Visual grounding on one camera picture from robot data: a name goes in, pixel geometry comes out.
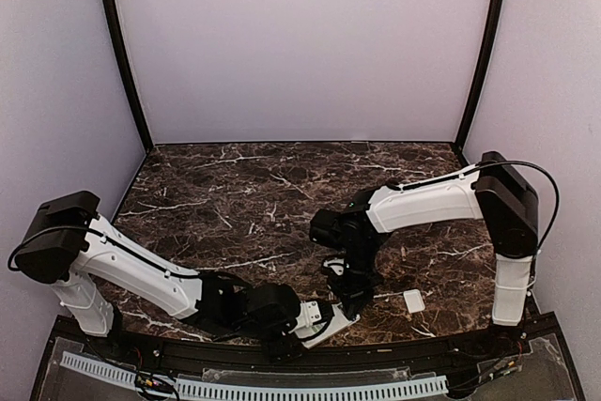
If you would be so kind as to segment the white remote control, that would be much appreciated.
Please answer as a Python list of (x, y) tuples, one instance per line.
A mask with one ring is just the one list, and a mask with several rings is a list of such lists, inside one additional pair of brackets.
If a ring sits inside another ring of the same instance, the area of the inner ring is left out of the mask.
[(329, 338), (331, 338), (338, 332), (341, 332), (342, 330), (357, 323), (359, 321), (359, 319), (361, 318), (361, 316), (358, 316), (358, 318), (355, 321), (347, 320), (343, 314), (341, 302), (333, 304), (333, 309), (334, 309), (334, 318), (333, 318), (329, 328), (326, 330), (326, 332), (323, 335), (318, 337), (316, 340), (312, 340), (312, 341), (309, 341), (306, 343), (301, 342), (305, 348), (309, 349), (309, 348), (315, 347), (316, 345), (323, 343), (324, 341), (328, 340)]

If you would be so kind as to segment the white battery cover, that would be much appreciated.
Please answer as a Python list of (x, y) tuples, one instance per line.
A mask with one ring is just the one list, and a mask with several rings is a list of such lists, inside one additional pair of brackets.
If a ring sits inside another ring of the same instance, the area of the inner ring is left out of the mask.
[(420, 313), (425, 309), (424, 299), (419, 289), (404, 291), (403, 299), (410, 314)]

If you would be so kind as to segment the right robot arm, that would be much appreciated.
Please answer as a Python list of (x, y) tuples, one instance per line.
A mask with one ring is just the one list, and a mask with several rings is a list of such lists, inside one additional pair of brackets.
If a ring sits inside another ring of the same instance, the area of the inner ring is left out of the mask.
[(535, 260), (558, 216), (555, 204), (547, 226), (539, 219), (539, 195), (521, 175), (523, 168), (559, 186), (543, 167), (507, 160), (497, 151), (459, 170), (409, 183), (387, 182), (358, 191), (341, 210), (320, 209), (310, 221), (309, 239), (332, 249), (321, 271), (334, 296), (334, 318), (356, 321), (375, 296), (383, 277), (376, 268), (380, 249), (396, 233), (426, 224), (481, 221), (495, 254), (491, 322), (479, 338), (489, 358), (500, 357), (516, 340)]

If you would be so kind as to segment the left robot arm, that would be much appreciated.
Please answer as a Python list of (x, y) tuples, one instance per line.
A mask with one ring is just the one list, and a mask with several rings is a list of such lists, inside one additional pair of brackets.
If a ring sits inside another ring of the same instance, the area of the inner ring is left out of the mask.
[(41, 204), (8, 268), (50, 285), (81, 330), (113, 360), (132, 352), (121, 316), (92, 281), (100, 277), (155, 304), (178, 321), (218, 340), (258, 341), (270, 362), (298, 358), (305, 350), (293, 332), (301, 302), (289, 285), (254, 286), (220, 270), (185, 269), (119, 232), (79, 191)]

